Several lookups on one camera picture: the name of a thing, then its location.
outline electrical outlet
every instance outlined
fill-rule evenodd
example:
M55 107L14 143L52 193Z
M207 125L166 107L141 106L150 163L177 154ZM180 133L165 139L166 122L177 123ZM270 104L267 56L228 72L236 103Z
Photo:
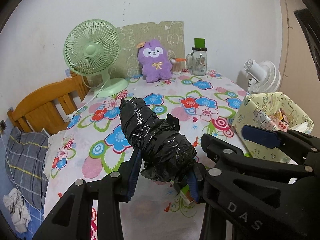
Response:
M3 134L4 129L6 129L7 125L5 124L4 120L2 120L0 122L0 130L1 130L1 134Z

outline plaid pillowcase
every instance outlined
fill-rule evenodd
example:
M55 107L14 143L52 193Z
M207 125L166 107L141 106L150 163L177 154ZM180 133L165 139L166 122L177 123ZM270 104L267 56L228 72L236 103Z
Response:
M17 127L12 129L7 144L9 162L6 159L6 172L25 200L38 209L43 207L41 200L48 186L48 180L43 174L47 150L46 134L21 133Z

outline white cloth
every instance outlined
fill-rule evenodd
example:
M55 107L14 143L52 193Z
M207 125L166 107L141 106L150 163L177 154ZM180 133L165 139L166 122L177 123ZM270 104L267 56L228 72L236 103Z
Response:
M31 221L28 209L19 190L13 188L9 195L3 196L4 206L9 210L17 232L27 232L28 223Z
M50 179L53 160L57 155L57 152L59 151L59 147L62 144L62 139L65 133L66 133L66 130L60 131L57 134L53 134L48 139L48 151L45 154L44 170L43 170L43 173L48 180Z

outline green desk fan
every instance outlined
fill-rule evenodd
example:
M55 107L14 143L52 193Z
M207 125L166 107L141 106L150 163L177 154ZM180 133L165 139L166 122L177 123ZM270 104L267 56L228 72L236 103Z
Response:
M104 20L80 23L69 34L63 49L69 68L81 76L102 75L102 86L95 88L94 98L106 98L128 86L124 78L110 79L108 68L120 52L119 33Z

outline purple stuffed toy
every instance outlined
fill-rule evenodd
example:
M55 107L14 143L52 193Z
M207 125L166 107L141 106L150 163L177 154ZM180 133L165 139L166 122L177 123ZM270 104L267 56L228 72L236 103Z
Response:
M161 46L160 41L146 42L139 49L138 60L142 64L142 75L146 76L148 83L172 78L172 64L168 59L168 52Z

